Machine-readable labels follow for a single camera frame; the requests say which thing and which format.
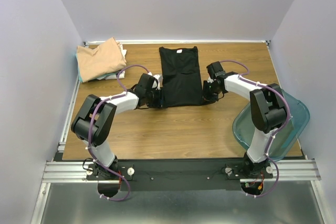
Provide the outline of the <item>black t shirt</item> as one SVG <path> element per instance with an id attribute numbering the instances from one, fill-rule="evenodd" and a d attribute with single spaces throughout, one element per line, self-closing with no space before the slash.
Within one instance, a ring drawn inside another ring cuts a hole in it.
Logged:
<path id="1" fill-rule="evenodd" d="M 159 48 L 163 106 L 199 106 L 203 102 L 198 48 Z"/>

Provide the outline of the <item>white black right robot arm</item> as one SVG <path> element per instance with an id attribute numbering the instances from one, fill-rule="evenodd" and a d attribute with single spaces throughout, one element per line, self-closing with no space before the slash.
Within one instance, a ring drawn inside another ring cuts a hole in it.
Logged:
<path id="1" fill-rule="evenodd" d="M 255 127 L 252 142 L 244 154 L 240 173 L 255 177 L 266 168 L 270 147 L 279 131 L 290 120 L 290 108 L 277 84 L 254 82 L 236 72 L 226 72 L 220 61 L 206 67 L 209 74 L 203 83 L 203 98 L 212 103 L 220 93 L 233 92 L 250 103 L 251 120 Z"/>

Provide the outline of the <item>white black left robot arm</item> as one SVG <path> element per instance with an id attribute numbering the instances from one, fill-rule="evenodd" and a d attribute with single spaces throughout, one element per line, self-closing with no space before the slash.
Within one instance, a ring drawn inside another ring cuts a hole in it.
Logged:
<path id="1" fill-rule="evenodd" d="M 162 79 L 160 74 L 144 73 L 137 84 L 120 94 L 108 97 L 91 94 L 86 97 L 70 128 L 86 144 L 92 159 L 99 162 L 93 168 L 88 168 L 88 173 L 104 179 L 117 178 L 118 159 L 107 141 L 113 119 L 122 112 L 143 106 L 160 108 Z"/>

